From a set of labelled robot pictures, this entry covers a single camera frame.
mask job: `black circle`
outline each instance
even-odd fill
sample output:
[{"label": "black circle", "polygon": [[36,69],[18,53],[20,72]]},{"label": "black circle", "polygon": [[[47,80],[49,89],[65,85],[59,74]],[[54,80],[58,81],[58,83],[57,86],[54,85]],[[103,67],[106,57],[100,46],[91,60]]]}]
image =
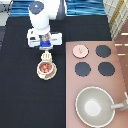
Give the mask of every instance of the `black circle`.
[{"label": "black circle", "polygon": [[89,75],[90,71],[91,71],[91,68],[89,64],[86,62],[79,62],[75,65],[75,72],[79,76],[82,76],[82,77],[87,76]]},{"label": "black circle", "polygon": [[96,48],[96,54],[100,57],[108,57],[111,54],[111,49],[106,45],[99,45]]},{"label": "black circle", "polygon": [[109,62],[100,63],[98,70],[103,76],[112,76],[115,72],[114,66]]}]

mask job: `black cable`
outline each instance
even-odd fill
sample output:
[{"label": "black cable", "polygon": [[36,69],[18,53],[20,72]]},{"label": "black cable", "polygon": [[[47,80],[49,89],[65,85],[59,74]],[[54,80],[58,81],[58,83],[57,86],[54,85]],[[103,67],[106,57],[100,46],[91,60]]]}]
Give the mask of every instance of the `black cable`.
[{"label": "black cable", "polygon": [[11,0],[11,2],[9,3],[9,6],[8,6],[8,11],[7,11],[8,15],[9,15],[9,11],[11,10],[11,9],[9,9],[9,7],[10,7],[12,2],[13,2],[13,0]]},{"label": "black cable", "polygon": [[1,12],[4,12],[4,11],[6,11],[6,7],[5,7],[5,5],[0,1],[0,3],[4,6],[4,10],[3,11],[1,11]]},{"label": "black cable", "polygon": [[11,0],[11,2],[9,3],[8,9],[6,9],[5,4],[3,4],[3,3],[0,1],[0,3],[4,6],[4,11],[1,11],[1,12],[7,12],[7,14],[9,15],[9,11],[10,11],[9,7],[10,7],[10,5],[11,5],[12,2],[13,2],[13,0]]}]

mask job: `gray bowl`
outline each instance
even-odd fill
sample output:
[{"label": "gray bowl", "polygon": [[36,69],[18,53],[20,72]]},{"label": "gray bowl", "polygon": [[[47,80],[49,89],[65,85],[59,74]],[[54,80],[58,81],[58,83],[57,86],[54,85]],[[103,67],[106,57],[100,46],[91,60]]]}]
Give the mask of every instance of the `gray bowl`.
[{"label": "gray bowl", "polygon": [[99,87],[87,87],[76,98],[76,112],[79,118],[91,127],[105,127],[114,118],[115,109],[111,96]]}]

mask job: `cup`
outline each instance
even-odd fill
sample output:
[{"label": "cup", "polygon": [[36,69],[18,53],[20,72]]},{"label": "cup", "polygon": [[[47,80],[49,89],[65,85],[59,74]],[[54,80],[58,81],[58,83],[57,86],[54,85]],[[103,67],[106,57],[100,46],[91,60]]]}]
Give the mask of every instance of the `cup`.
[{"label": "cup", "polygon": [[54,65],[52,62],[41,61],[37,66],[37,74],[41,79],[48,79],[54,74]]}]

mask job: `black table surface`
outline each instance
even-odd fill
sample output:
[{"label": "black table surface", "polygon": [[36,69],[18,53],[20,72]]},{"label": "black table surface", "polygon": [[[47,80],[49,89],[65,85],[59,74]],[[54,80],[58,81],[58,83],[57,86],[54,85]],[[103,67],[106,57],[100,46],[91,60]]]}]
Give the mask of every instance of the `black table surface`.
[{"label": "black table surface", "polygon": [[74,16],[50,21],[63,44],[51,50],[58,71],[49,80],[36,74],[43,51],[25,49],[29,17],[9,17],[0,51],[0,128],[66,128],[65,42],[111,41],[107,16]]}]

